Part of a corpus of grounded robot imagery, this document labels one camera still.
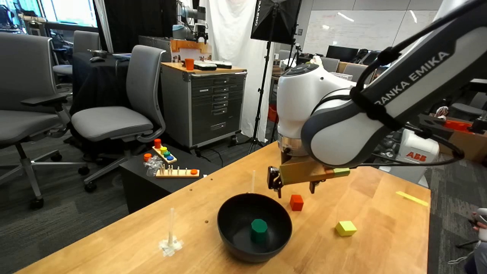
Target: wooden top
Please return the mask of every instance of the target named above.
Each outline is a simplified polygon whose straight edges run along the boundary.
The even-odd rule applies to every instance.
[[[131,214],[26,267],[20,273],[346,273],[426,274],[430,208],[398,194],[431,202],[430,191],[372,167],[322,182],[315,194],[307,183],[285,186],[282,199],[266,185],[267,166],[279,166],[277,143]],[[228,198],[250,190],[277,200],[289,212],[293,233],[287,246],[266,263],[246,264],[224,248],[216,224]],[[291,194],[303,197],[301,212],[290,209]],[[174,235],[183,248],[164,257],[169,209],[175,208]],[[350,220],[357,227],[340,237],[334,227]]]
[[[239,68],[236,66],[232,66],[231,69],[217,68],[216,70],[199,70],[199,69],[186,70],[186,68],[183,67],[183,63],[162,62],[162,65],[166,67],[178,69],[181,71],[185,71],[188,73],[193,73],[193,74],[235,73],[235,72],[247,71],[246,69]]]

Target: metal bowl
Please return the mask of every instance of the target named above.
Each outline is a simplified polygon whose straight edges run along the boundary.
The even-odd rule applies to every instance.
[[[93,49],[89,49],[88,51],[92,53],[92,56],[93,57],[106,58],[108,56],[108,52],[106,52],[104,50],[93,50]]]
[[[267,223],[266,239],[251,240],[251,223]],[[226,248],[236,258],[265,262],[279,253],[291,238],[293,225],[287,211],[275,200],[260,194],[240,194],[223,203],[218,211],[218,231]]]

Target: chair seat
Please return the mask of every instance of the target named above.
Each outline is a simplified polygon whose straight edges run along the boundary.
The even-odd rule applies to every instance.
[[[57,65],[53,67],[53,71],[62,75],[73,75],[72,65]]]
[[[56,114],[0,110],[0,145],[14,144],[60,124],[61,120]]]
[[[474,108],[474,107],[471,107],[469,105],[465,105],[465,104],[461,104],[461,103],[455,103],[455,104],[451,105],[451,108],[456,109],[456,110],[461,111],[461,112],[464,112],[464,113],[467,113],[469,115],[475,115],[475,116],[480,116],[480,115],[482,115],[482,112],[484,112],[483,110],[481,110],[479,108]]]
[[[149,119],[126,107],[85,109],[76,112],[71,123],[79,134],[93,142],[136,135],[153,128]]]

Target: whiteboard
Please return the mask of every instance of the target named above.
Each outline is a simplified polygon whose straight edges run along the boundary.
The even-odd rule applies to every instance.
[[[413,12],[416,22],[410,11],[311,11],[303,52],[326,54],[329,45],[383,50],[416,33],[436,15],[436,11]]]

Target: white curtain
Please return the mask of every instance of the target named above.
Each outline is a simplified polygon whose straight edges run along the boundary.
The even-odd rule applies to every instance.
[[[94,0],[96,5],[96,10],[98,11],[98,16],[100,17],[101,28],[103,30],[103,35],[105,36],[105,41],[107,43],[108,52],[113,52],[112,36],[110,35],[110,28],[108,27],[107,9],[105,7],[104,0]]]
[[[250,137],[254,131],[255,115],[259,102],[258,89],[262,84],[264,56],[267,51],[265,41],[250,39],[256,1],[202,0],[200,5],[206,7],[212,59],[230,61],[234,66],[247,69],[241,129],[244,135]],[[271,45],[270,53],[262,99],[261,121],[257,135],[260,141],[264,141],[267,125],[274,43]]]

